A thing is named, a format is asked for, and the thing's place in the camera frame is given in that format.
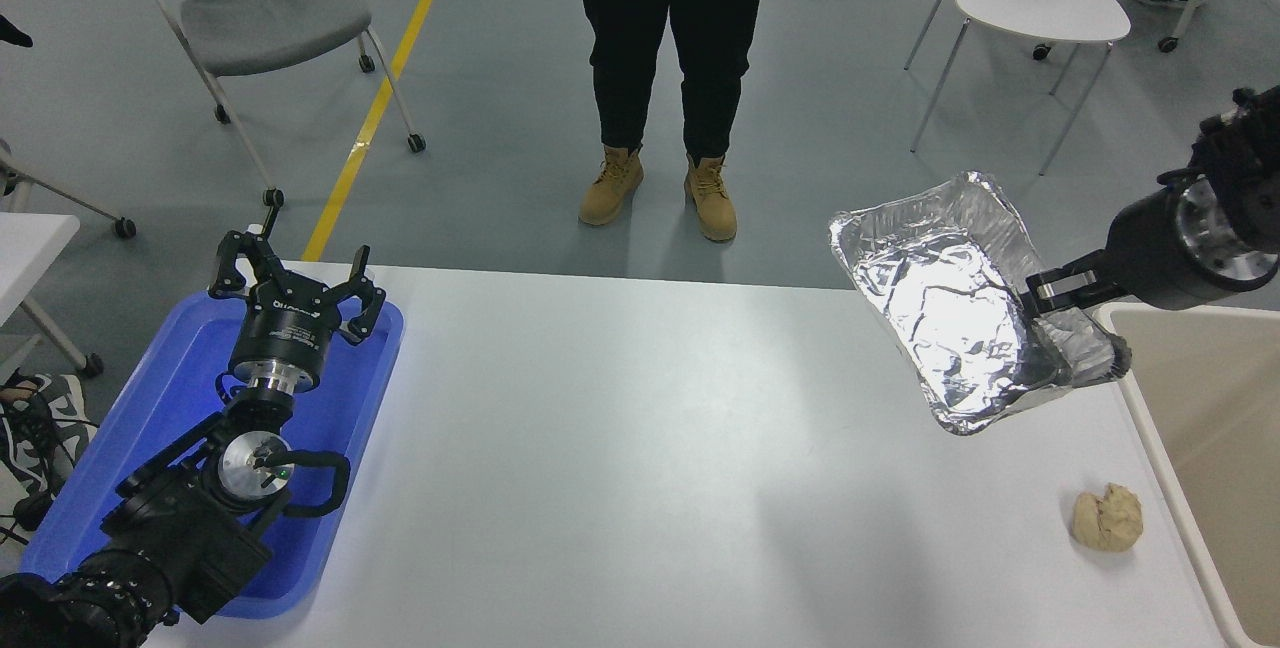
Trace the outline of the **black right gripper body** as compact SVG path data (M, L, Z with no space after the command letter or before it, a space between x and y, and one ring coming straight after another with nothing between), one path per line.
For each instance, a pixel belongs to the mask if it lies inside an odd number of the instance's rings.
M1130 204L1112 220L1105 246L1108 279L1139 301L1185 310L1236 293L1238 282L1204 268L1176 224L1181 196L1165 188Z

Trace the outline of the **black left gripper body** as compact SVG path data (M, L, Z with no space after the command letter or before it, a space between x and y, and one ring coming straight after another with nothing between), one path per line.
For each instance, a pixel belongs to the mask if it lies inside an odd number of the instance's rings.
M246 304L228 369L247 379L253 364L276 361L300 370L307 379L323 377L332 336L340 325L335 306L300 309L276 298L243 298Z

